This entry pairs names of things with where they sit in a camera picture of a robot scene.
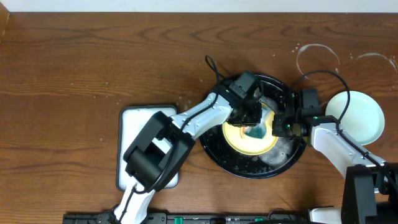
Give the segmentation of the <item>green yellow sponge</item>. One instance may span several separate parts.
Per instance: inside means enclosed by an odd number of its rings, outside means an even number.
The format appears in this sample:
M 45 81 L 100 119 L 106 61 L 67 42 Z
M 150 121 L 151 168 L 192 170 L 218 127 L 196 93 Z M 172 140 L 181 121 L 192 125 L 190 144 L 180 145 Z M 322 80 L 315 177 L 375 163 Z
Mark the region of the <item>green yellow sponge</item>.
M 263 139 L 267 134 L 266 122 L 261 121 L 258 125 L 253 127 L 245 127 L 243 131 L 244 135 L 251 138 Z

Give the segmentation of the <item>yellow plate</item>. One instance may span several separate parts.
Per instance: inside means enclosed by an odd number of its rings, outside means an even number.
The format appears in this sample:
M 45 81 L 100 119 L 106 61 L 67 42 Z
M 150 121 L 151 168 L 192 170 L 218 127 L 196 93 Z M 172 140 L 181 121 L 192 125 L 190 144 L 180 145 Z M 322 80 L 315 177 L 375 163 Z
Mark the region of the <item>yellow plate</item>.
M 244 135 L 245 127 L 234 127 L 227 122 L 222 124 L 222 131 L 226 142 L 236 151 L 249 156 L 257 156 L 270 151 L 278 141 L 278 137 L 272 135 L 272 122 L 274 111 L 262 103 L 261 121 L 266 122 L 267 134 L 263 139 L 251 138 Z

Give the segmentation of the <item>light green plate top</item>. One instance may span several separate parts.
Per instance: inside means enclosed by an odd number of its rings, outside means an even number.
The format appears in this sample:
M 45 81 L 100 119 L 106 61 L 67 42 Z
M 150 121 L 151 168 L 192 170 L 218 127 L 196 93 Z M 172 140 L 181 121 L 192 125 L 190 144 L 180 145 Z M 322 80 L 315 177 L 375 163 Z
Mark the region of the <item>light green plate top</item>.
M 365 93 L 350 91 L 350 101 L 339 128 L 360 145 L 376 141 L 385 127 L 384 113 L 379 104 Z

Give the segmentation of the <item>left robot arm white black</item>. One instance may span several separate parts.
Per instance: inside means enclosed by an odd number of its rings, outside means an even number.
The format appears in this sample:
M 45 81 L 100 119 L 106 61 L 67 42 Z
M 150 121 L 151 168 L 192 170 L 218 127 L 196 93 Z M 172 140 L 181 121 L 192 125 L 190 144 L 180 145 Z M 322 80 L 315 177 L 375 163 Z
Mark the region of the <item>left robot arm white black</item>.
M 124 171 L 129 179 L 113 212 L 114 222 L 141 223 L 154 194 L 176 176 L 204 132 L 224 122 L 235 126 L 259 124 L 261 97 L 255 92 L 214 91 L 184 113 L 154 113 L 124 151 Z

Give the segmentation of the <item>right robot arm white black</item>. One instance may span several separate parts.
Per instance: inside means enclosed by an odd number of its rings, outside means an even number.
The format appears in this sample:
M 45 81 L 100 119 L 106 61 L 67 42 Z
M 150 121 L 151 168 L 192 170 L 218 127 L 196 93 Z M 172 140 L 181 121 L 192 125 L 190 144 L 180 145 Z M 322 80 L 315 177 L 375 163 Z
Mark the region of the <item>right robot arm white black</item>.
M 314 223 L 397 223 L 397 164 L 369 152 L 333 116 L 274 115 L 272 133 L 304 140 L 345 180 L 341 208 L 315 208 Z

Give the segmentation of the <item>rectangular soapy water tray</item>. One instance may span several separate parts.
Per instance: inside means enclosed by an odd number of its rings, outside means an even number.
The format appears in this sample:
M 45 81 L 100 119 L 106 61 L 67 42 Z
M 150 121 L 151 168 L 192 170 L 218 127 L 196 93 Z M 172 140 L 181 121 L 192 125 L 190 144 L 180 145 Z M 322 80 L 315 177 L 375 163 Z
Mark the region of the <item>rectangular soapy water tray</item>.
M 127 162 L 124 161 L 123 155 L 149 118 L 159 111 L 166 116 L 172 116 L 177 114 L 178 109 L 174 105 L 129 106 L 123 108 L 119 114 L 116 187 L 122 192 L 125 191 L 130 179 L 130 176 L 125 171 Z

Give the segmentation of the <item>black base rail bottom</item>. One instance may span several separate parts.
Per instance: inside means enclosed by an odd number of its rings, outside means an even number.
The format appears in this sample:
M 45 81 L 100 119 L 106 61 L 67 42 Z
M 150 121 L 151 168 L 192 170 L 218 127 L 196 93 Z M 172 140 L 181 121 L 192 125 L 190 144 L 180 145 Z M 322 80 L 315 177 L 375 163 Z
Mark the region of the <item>black base rail bottom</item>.
M 245 224 L 245 223 L 310 223 L 308 215 L 275 209 L 263 214 L 237 213 L 167 213 L 167 212 L 121 212 L 108 210 L 99 213 L 66 213 L 63 224 Z

